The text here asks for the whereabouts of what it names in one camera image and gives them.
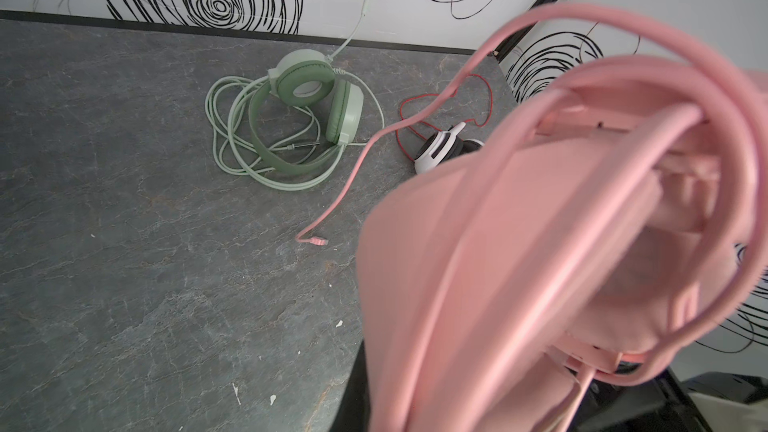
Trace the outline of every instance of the pink headphones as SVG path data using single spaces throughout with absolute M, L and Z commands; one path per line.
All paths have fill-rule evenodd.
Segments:
M 505 37 L 553 18 L 619 27 L 687 63 L 570 70 L 485 147 L 374 208 L 356 258 L 371 432 L 566 430 L 592 378 L 653 378 L 768 263 L 768 76 L 655 20 L 567 3 L 511 20 L 427 108 L 375 134 L 297 240 L 324 243 L 301 237 L 377 139 L 436 111 Z M 738 269 L 736 242 L 750 245 Z M 639 366 L 622 374 L 621 361 Z

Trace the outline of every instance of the white headphones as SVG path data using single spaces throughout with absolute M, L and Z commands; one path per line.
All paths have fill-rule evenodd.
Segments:
M 477 139 L 462 140 L 458 133 L 464 130 L 466 122 L 459 122 L 455 126 L 442 132 L 435 132 L 430 136 L 416 154 L 413 165 L 417 174 L 423 174 L 439 164 L 451 158 L 462 156 L 479 150 L 485 144 Z

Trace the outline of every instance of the headphone cable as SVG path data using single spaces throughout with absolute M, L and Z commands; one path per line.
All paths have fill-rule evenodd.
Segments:
M 474 122 L 477 128 L 482 129 L 483 127 L 485 127 L 485 124 L 488 123 L 488 120 L 490 120 L 491 116 L 493 115 L 493 90 L 491 89 L 491 84 L 488 83 L 488 81 L 485 79 L 485 77 L 483 77 L 481 75 L 478 75 L 476 73 L 471 73 L 469 75 L 472 76 L 472 77 L 477 77 L 480 80 L 482 80 L 483 82 L 485 82 L 485 85 L 488 88 L 488 96 L 490 98 L 490 102 L 491 103 L 490 103 L 490 106 L 488 107 L 488 115 L 485 117 L 485 121 L 482 124 L 478 124 L 478 121 L 476 119 L 466 119 L 466 120 L 462 120 L 462 122 L 464 122 L 464 123 Z M 458 90 L 456 90 L 453 94 L 451 94 L 451 97 L 455 97 L 457 91 Z M 402 103 L 400 104 L 400 109 L 399 109 L 400 120 L 405 120 L 406 119 L 405 117 L 402 116 L 402 108 L 404 107 L 405 104 L 407 104 L 408 102 L 410 102 L 412 100 L 421 99 L 423 97 L 436 97 L 437 95 L 438 94 L 436 94 L 436 93 L 425 93 L 425 94 L 421 94 L 420 96 L 414 96 L 414 97 L 411 97 L 409 99 L 403 100 Z M 429 123 L 427 120 L 419 120 L 417 123 L 424 124 L 425 126 L 431 127 L 434 130 L 436 130 L 437 132 L 442 132 L 442 129 L 440 129 L 439 127 L 434 126 L 433 124 Z M 413 132 L 414 134 L 416 134 L 421 140 L 423 140 L 423 141 L 427 140 L 427 138 L 424 137 L 422 134 L 418 133 L 418 131 L 416 129 L 414 129 L 413 126 L 408 126 L 407 129 L 410 130 L 411 132 Z M 406 150 L 405 147 L 403 147 L 402 142 L 400 142 L 400 131 L 399 130 L 395 130 L 395 140 L 397 140 L 397 145 L 400 147 L 400 150 L 402 150 L 402 153 L 405 154 L 406 157 L 408 157 L 408 160 L 410 160 L 411 162 L 414 162 L 414 158 L 412 158 L 411 155 L 408 154 L 408 151 Z
M 339 52 L 344 50 L 344 47 L 347 46 L 348 43 L 352 41 L 352 38 L 357 34 L 357 29 L 360 27 L 360 24 L 362 24 L 363 17 L 368 14 L 368 0 L 362 0 L 362 8 L 360 9 L 360 18 L 357 20 L 357 24 L 355 25 L 355 28 L 352 29 L 352 33 L 349 37 L 346 38 L 346 40 L 339 46 L 338 49 L 333 51 L 332 54 L 326 56 L 326 59 L 328 59 L 328 63 L 333 62 L 333 59 L 336 58 L 337 55 L 339 55 Z
M 373 98 L 374 103 L 376 104 L 376 108 L 379 111 L 379 116 L 382 121 L 382 129 L 383 129 L 386 125 L 384 120 L 384 111 L 382 111 L 379 101 L 376 99 L 376 96 L 373 95 L 373 92 L 370 90 L 368 85 L 353 73 L 346 72 L 345 70 L 339 69 L 339 68 L 334 68 L 333 71 L 338 75 L 350 76 L 351 78 L 360 82 L 360 84 L 366 89 L 366 91 L 370 94 L 370 96 Z M 339 164 L 339 161 L 341 160 L 341 156 L 344 153 L 344 150 L 346 149 L 347 146 L 364 146 L 366 144 L 365 142 L 353 142 L 351 144 L 348 144 L 347 146 L 341 146 L 338 150 L 338 153 L 336 154 L 336 158 L 333 160 L 333 162 L 331 163 L 331 166 L 328 169 L 326 169 L 318 177 L 314 177 L 304 182 L 280 182 L 277 180 L 273 180 L 272 178 L 264 177 L 264 174 L 267 174 L 268 172 L 272 172 L 274 168 L 263 167 L 263 168 L 254 169 L 255 167 L 258 166 L 258 164 L 261 162 L 262 159 L 261 157 L 257 156 L 252 161 L 252 163 L 249 164 L 242 157 L 238 148 L 249 150 L 253 153 L 256 153 L 256 150 L 254 149 L 254 146 L 251 142 L 238 136 L 236 131 L 240 128 L 240 124 L 242 123 L 243 115 L 247 108 L 247 104 L 250 101 L 250 98 L 262 86 L 264 86 L 264 84 L 267 83 L 268 80 L 269 80 L 268 76 L 264 76 L 255 80 L 251 80 L 251 79 L 247 79 L 245 77 L 239 77 L 239 76 L 226 76 L 217 80 L 208 90 L 208 93 L 206 94 L 206 97 L 205 97 L 205 115 L 208 118 L 208 122 L 210 122 L 214 130 L 212 152 L 214 154 L 214 161 L 216 162 L 216 165 L 221 170 L 225 171 L 226 173 L 232 176 L 250 176 L 257 182 L 264 184 L 264 186 L 274 188 L 276 190 L 282 190 L 286 192 L 297 192 L 300 190 L 306 190 L 308 188 L 317 186 L 326 178 L 328 178 L 333 172 L 333 169 L 336 168 L 336 166 Z M 237 94 L 237 97 L 232 102 L 232 106 L 230 107 L 227 120 L 223 120 L 221 115 L 219 114 L 218 107 L 216 104 L 218 103 L 219 95 L 223 91 L 229 88 L 240 88 L 240 92 Z M 308 160 L 310 157 L 312 157 L 312 154 L 314 153 L 315 150 L 317 150 L 317 146 L 320 144 L 320 122 L 318 122 L 317 117 L 315 117 L 314 112 L 309 107 L 294 106 L 291 108 L 298 110 L 299 112 L 302 112 L 303 114 L 308 116 L 310 118 L 310 123 L 307 124 L 307 126 L 305 126 L 302 130 L 299 130 L 298 132 L 292 134 L 291 136 L 278 140 L 272 146 L 269 147 L 269 150 L 276 152 L 281 150 L 295 150 L 301 147 L 309 147 L 310 150 L 308 151 L 308 153 L 305 154 L 304 157 L 300 158 L 298 161 L 294 162 L 295 164 L 301 164 L 301 163 L 304 163 L 306 160 Z M 316 134 L 312 142 L 294 142 L 299 137 L 306 134 L 313 127 L 316 127 Z M 224 162 L 224 151 L 226 150 L 227 146 L 229 146 L 230 150 L 232 151 L 232 154 L 237 160 L 237 163 L 240 164 L 240 168 L 230 167 Z

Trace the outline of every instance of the white paint speck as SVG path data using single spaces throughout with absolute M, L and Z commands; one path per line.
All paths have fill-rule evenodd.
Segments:
M 237 405 L 242 405 L 240 397 L 237 395 L 238 388 L 235 387 L 235 382 L 232 383 L 232 388 L 235 389 L 235 398 L 237 399 Z

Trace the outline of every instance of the black object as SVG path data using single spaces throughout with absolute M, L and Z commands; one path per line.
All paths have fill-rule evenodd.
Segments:
M 683 385 L 690 392 L 740 404 L 754 404 L 768 398 L 768 380 L 753 375 L 706 372 L 686 380 Z
M 461 153 L 461 155 L 469 154 L 471 152 L 476 152 L 476 151 L 482 149 L 484 147 L 484 145 L 485 144 L 483 142 L 480 142 L 477 139 L 466 139 L 464 141 L 464 144 L 462 144 L 462 153 Z
M 137 22 L 135 20 L 101 19 L 99 17 L 83 17 L 64 14 L 45 14 L 43 12 L 22 12 L 20 10 L 0 10 L 0 20 L 20 20 L 23 22 L 43 22 L 46 24 L 65 24 L 87 27 L 106 27 L 108 29 L 143 30 L 148 32 L 170 32 L 173 34 L 195 34 L 218 37 L 238 37 L 241 39 L 279 40 L 283 42 L 324 43 L 338 46 L 345 39 L 333 37 L 305 36 L 298 34 L 276 34 L 274 32 L 258 32 L 255 30 L 217 29 L 214 27 L 198 27 L 174 24 L 156 24 L 154 22 Z M 371 47 L 373 49 L 413 50 L 415 52 L 456 53 L 470 56 L 473 49 L 458 49 L 455 47 L 422 46 L 410 43 L 378 42 L 375 40 L 353 39 L 352 47 Z
M 371 415 L 371 398 L 366 369 L 366 345 L 360 343 L 350 379 L 341 397 L 339 410 L 329 432 L 365 432 Z
M 712 432 L 667 369 L 656 379 L 620 388 L 593 380 L 570 432 Z
M 365 432 L 371 413 L 365 345 L 360 344 L 350 379 L 329 432 Z M 672 372 L 636 387 L 593 380 L 569 432 L 712 432 Z

